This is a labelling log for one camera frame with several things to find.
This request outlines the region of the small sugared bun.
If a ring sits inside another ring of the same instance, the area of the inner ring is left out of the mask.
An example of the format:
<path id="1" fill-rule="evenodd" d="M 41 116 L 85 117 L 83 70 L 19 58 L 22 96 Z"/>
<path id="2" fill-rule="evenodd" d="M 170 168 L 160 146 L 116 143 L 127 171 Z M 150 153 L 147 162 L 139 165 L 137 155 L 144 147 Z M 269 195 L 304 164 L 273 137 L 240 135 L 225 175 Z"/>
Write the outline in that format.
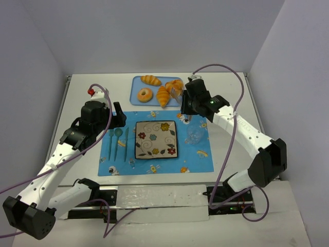
<path id="1" fill-rule="evenodd" d="M 182 90 L 177 90 L 175 88 L 171 88 L 170 95 L 174 98 L 177 102 L 182 101 Z"/>

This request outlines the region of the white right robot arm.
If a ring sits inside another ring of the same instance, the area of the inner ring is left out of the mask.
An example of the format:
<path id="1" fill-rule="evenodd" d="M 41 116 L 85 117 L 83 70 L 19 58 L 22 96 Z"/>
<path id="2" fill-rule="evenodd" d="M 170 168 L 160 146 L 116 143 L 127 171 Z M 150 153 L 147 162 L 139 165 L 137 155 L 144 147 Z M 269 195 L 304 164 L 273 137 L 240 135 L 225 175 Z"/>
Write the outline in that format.
<path id="1" fill-rule="evenodd" d="M 228 177 L 223 186 L 229 195 L 251 186 L 266 187 L 287 168 L 286 143 L 261 133 L 238 115 L 222 96 L 212 97 L 201 78 L 189 79 L 182 93 L 182 114 L 199 115 L 229 133 L 252 158 L 250 167 Z"/>

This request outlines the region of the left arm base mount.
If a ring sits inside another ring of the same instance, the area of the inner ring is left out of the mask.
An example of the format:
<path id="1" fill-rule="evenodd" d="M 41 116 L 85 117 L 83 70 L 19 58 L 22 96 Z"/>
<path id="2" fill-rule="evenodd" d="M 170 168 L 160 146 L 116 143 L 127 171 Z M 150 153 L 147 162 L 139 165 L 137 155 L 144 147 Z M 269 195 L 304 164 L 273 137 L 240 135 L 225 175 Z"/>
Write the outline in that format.
<path id="1" fill-rule="evenodd" d="M 117 222 L 118 187 L 100 187 L 97 201 L 79 204 L 67 213 L 66 219 L 102 219 L 104 223 Z"/>

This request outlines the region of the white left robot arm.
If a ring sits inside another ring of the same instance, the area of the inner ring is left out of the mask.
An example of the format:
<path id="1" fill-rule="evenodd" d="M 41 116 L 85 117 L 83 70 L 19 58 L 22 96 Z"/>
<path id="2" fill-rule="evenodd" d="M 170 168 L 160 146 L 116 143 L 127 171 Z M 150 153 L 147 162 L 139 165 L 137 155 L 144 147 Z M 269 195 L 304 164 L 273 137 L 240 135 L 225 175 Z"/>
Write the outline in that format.
<path id="1" fill-rule="evenodd" d="M 91 98 L 60 138 L 55 151 L 37 176 L 24 181 L 26 188 L 16 197 L 8 196 L 3 209 L 8 223 L 37 240 L 45 238 L 57 219 L 74 207 L 104 200 L 100 185 L 90 179 L 79 179 L 73 187 L 54 196 L 59 184 L 74 164 L 93 148 L 109 128 L 123 127 L 126 116 L 118 102 L 112 103 L 108 90 L 91 85 Z"/>

